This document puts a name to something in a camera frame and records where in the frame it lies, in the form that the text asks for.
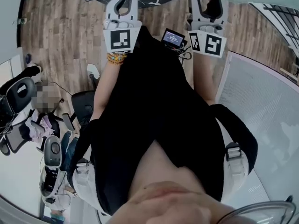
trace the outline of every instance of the white strap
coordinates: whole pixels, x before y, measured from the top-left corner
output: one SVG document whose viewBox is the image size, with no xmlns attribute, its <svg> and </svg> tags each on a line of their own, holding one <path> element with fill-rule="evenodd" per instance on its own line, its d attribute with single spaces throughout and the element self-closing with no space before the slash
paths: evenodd
<svg viewBox="0 0 299 224">
<path fill-rule="evenodd" d="M 92 154 L 92 146 L 90 145 L 85 154 L 83 155 L 83 158 L 85 158 L 87 161 L 90 161 L 90 155 Z"/>
<path fill-rule="evenodd" d="M 94 166 L 90 163 L 85 166 L 77 164 L 77 171 L 73 173 L 72 180 L 77 195 L 97 209 L 99 213 L 105 213 L 97 196 Z"/>
<path fill-rule="evenodd" d="M 232 143 L 233 140 L 222 123 L 218 119 L 216 120 L 221 129 L 224 145 L 226 147 Z M 233 191 L 239 189 L 248 175 L 248 159 L 240 147 L 232 147 L 227 150 L 227 154 L 225 154 L 223 160 L 223 172 L 222 199 L 224 200 L 228 198 Z"/>
</svg>

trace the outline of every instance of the cable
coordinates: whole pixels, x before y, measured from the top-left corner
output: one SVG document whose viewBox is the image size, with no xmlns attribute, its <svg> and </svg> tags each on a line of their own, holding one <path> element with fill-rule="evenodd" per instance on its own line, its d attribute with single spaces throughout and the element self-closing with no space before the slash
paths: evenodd
<svg viewBox="0 0 299 224">
<path fill-rule="evenodd" d="M 63 179 L 62 179 L 60 185 L 59 185 L 58 188 L 57 188 L 57 193 L 58 193 L 58 191 L 59 191 L 59 189 L 60 189 L 62 183 L 64 182 L 64 178 L 65 178 L 65 175 L 66 175 L 66 174 L 67 174 L 67 172 L 65 172 L 64 177 L 63 177 Z"/>
<path fill-rule="evenodd" d="M 42 163 L 42 160 L 43 160 L 43 157 L 41 158 L 41 161 L 39 162 L 39 171 L 40 171 L 41 174 L 42 174 L 42 171 L 41 171 L 41 163 Z"/>
<path fill-rule="evenodd" d="M 9 128 L 10 129 L 10 132 L 8 133 L 8 132 L 5 132 L 5 130 L 3 130 L 2 132 L 1 132 L 1 136 L 3 136 L 3 135 L 6 135 L 6 134 L 10 134 L 11 132 L 12 132 L 12 129 L 11 129 L 11 127 L 9 127 L 9 126 L 2 126 L 2 127 L 0 127 L 0 129 L 2 129 L 2 128 Z"/>
<path fill-rule="evenodd" d="M 178 57 L 181 58 L 181 64 L 182 65 L 183 65 L 184 60 L 191 60 L 192 59 L 191 52 L 187 51 L 190 47 L 191 46 L 187 47 L 186 49 L 184 49 L 185 47 L 183 47 L 183 48 L 174 50 L 174 51 L 178 51 L 179 50 L 179 52 L 176 52 L 176 53 L 177 53 Z"/>
<path fill-rule="evenodd" d="M 65 88 L 61 87 L 60 85 L 58 85 L 61 89 L 63 89 L 65 92 L 69 93 Z"/>
<path fill-rule="evenodd" d="M 69 195 L 67 195 L 67 194 L 57 194 L 57 198 L 58 198 L 58 201 L 59 201 L 59 202 L 60 202 L 60 200 L 59 200 L 59 196 L 68 196 L 69 199 L 70 199 L 70 201 L 69 201 L 69 205 L 67 206 L 67 208 L 63 207 L 64 210 L 61 211 L 61 212 L 64 212 L 65 210 L 67 210 L 67 209 L 69 208 L 69 206 L 70 206 L 70 204 L 71 204 L 71 197 L 70 197 Z"/>
</svg>

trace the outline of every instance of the beaded bracelet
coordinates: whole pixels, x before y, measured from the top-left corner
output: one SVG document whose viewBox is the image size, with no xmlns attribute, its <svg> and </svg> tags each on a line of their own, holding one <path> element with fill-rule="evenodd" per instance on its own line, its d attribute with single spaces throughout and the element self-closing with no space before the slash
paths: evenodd
<svg viewBox="0 0 299 224">
<path fill-rule="evenodd" d="M 125 58 L 127 57 L 126 54 L 110 54 L 107 53 L 107 60 L 115 65 L 122 65 Z"/>
</svg>

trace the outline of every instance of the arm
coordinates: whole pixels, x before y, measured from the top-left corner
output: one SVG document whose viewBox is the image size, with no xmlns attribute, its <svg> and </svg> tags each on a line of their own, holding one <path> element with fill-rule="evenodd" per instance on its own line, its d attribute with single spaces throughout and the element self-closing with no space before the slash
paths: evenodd
<svg viewBox="0 0 299 224">
<path fill-rule="evenodd" d="M 215 103 L 215 87 L 212 80 L 211 57 L 193 53 L 194 90 L 209 104 Z"/>
<path fill-rule="evenodd" d="M 100 78 L 97 90 L 95 91 L 93 102 L 94 110 L 90 121 L 93 119 L 98 119 L 102 115 L 110 99 L 111 92 L 116 84 L 120 68 L 120 65 L 115 65 L 109 61 L 107 62 L 104 72 Z"/>
</svg>

